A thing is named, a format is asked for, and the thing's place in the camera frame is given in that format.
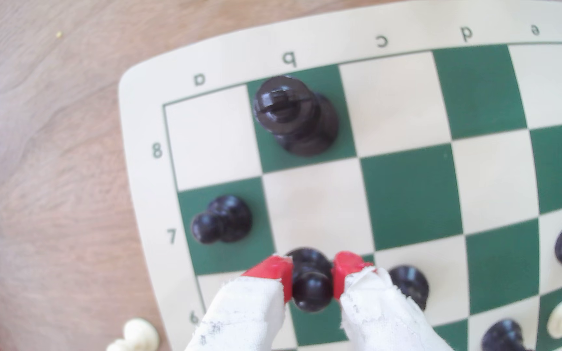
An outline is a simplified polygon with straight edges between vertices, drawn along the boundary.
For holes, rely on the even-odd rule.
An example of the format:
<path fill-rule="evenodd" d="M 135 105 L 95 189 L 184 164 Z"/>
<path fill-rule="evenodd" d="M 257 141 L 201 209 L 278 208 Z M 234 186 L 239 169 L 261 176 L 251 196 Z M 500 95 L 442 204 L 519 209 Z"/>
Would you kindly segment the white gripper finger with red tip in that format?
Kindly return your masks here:
<path fill-rule="evenodd" d="M 353 350 L 452 350 L 386 269 L 340 251 L 332 276 L 341 327 Z"/>
<path fill-rule="evenodd" d="M 271 255 L 224 284 L 185 350 L 271 350 L 292 299 L 293 260 Z"/>

